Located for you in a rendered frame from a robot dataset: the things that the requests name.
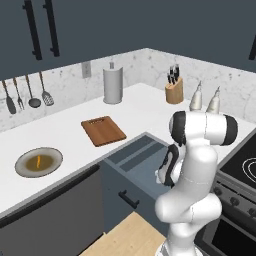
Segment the brown wooden cutting board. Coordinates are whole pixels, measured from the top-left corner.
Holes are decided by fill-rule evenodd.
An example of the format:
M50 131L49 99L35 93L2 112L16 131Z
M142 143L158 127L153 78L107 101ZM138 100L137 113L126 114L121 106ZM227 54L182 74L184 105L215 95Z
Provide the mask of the brown wooden cutting board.
M81 126L95 147L100 147L127 138L125 133L109 116L82 121Z

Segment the pale slim bottle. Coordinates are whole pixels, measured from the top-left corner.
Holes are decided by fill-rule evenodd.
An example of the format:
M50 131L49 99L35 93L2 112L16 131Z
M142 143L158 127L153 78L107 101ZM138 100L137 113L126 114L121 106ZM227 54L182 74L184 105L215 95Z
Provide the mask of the pale slim bottle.
M220 88L217 88L214 96L212 97L206 112L218 114L220 108Z
M191 111L199 111L202 108L202 84L199 83L196 91L193 94L193 97L190 102L189 109Z

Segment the hanging slotted spatula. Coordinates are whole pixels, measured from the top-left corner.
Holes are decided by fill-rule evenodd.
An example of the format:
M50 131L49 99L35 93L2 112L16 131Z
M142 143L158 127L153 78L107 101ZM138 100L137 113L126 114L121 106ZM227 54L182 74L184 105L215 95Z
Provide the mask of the hanging slotted spatula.
M40 77L40 80L42 81L43 80L42 72L39 72L39 77ZM41 82L41 86L42 86L42 99L43 99L45 105L52 106L54 104L54 100L53 100L52 96L50 95L50 93L45 90L43 81Z

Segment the grey wall socket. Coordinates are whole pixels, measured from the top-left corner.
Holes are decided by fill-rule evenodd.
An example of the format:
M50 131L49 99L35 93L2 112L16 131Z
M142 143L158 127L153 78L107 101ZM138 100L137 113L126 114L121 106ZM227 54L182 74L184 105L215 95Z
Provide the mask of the grey wall socket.
M82 76L89 78L91 76L91 62L86 61L82 63Z

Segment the hanging dark ladle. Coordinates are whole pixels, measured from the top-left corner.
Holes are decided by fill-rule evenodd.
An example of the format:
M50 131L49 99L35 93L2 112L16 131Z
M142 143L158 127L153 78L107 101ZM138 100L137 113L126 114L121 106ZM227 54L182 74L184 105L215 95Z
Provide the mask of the hanging dark ladle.
M30 82L29 82L29 77L28 76L25 76L26 78L26 82L27 82L27 86L28 86L28 89L30 90L31 87L30 87ZM32 108L38 108L41 106L41 100L38 99L38 98L35 98L32 94L30 95L30 99L29 99L29 106L32 107Z

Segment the grey paper towel holder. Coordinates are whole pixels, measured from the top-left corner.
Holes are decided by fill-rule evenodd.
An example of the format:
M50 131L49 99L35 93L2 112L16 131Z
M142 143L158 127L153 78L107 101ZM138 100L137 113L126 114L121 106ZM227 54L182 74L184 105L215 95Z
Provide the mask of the grey paper towel holder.
M104 98L106 104L118 104L123 98L123 68L116 68L113 61L103 70Z

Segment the hanging dark solid spatula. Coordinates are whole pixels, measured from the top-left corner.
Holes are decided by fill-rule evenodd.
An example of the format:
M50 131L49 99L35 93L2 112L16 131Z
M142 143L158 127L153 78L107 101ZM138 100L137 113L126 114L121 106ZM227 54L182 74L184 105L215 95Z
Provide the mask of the hanging dark solid spatula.
M2 80L2 85L3 85L5 93L6 93L6 104L7 104L8 110L12 115L16 114L16 107L15 107L15 104L14 104L12 98L10 97L10 95L8 93L5 80Z

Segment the grey round plate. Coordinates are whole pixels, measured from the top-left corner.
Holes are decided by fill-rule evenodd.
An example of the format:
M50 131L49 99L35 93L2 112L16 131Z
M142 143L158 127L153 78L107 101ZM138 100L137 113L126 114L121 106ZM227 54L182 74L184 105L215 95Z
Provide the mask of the grey round plate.
M36 168L37 156L41 156L40 168ZM21 155L15 163L15 171L22 177L39 178L56 171L63 162L62 153L55 148L40 147Z

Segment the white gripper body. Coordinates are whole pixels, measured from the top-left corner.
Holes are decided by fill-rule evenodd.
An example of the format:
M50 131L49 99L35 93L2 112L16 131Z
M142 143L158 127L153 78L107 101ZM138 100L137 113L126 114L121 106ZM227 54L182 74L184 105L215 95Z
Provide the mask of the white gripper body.
M155 171L156 182L158 184L164 184L166 182L167 168L162 167Z

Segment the dark grey dishwasher front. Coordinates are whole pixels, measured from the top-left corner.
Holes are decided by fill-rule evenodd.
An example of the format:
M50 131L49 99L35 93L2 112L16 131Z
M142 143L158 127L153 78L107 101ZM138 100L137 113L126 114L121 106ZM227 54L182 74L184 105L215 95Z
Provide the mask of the dark grey dishwasher front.
M0 219L0 256L78 256L104 228L94 165Z

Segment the hanging meat fork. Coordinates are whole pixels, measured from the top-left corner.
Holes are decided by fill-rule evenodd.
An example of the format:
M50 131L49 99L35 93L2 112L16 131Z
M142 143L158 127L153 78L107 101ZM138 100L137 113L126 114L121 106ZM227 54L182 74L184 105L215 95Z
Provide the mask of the hanging meat fork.
M21 110L25 110L23 101L20 97L20 93L19 93L19 90L18 90L18 85L17 85L17 81L16 81L15 77L13 78L13 83L14 83L14 86L16 88L16 92L17 92L17 96L18 96L18 99L17 99L18 105L19 105Z

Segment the dark blue wall cupboard run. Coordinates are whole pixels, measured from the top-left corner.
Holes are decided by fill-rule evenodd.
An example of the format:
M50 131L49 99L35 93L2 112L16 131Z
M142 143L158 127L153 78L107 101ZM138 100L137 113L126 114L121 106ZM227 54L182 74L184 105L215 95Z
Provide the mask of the dark blue wall cupboard run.
M31 0L42 59L33 44L24 0L0 0L0 79L141 49L144 25L136 0L52 0L60 56L52 47L45 0Z
M256 73L256 0L149 0L152 49Z

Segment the black and steel stove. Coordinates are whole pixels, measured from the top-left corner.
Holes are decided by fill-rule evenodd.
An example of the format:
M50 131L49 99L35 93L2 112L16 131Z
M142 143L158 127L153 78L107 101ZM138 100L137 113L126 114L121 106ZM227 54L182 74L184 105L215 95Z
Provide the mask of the black and steel stove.
M222 214L198 232L196 245L203 256L256 256L256 218L248 214L256 208L256 128L219 163L215 187L222 190Z

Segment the wooden knife block with knives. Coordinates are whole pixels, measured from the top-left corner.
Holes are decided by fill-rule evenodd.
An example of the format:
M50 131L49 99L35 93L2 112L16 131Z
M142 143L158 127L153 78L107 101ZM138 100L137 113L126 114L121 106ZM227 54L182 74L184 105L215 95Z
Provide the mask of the wooden knife block with knives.
M179 104L184 100L183 79L180 76L178 64L170 67L167 73L168 84L165 86L166 101L169 104Z

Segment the blue-grey open drawer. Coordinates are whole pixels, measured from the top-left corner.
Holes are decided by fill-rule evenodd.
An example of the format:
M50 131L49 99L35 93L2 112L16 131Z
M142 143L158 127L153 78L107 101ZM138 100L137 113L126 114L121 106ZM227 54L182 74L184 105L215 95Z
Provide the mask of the blue-grey open drawer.
M167 235L168 225L155 214L156 199L169 190L167 186L158 184L155 177L167 148L166 142L144 133L100 162L106 232L135 211L162 235ZM136 209L118 196L118 192L124 190L131 200L140 200Z

